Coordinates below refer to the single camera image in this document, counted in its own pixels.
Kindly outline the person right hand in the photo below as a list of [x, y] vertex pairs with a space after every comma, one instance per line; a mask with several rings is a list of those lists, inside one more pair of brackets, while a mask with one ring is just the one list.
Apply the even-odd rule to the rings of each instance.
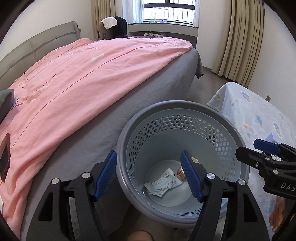
[[274, 205], [274, 209], [269, 216], [269, 225], [272, 227], [272, 231], [276, 232], [282, 221], [283, 221], [283, 213], [286, 208], [286, 199], [283, 197], [276, 197], [276, 202]]

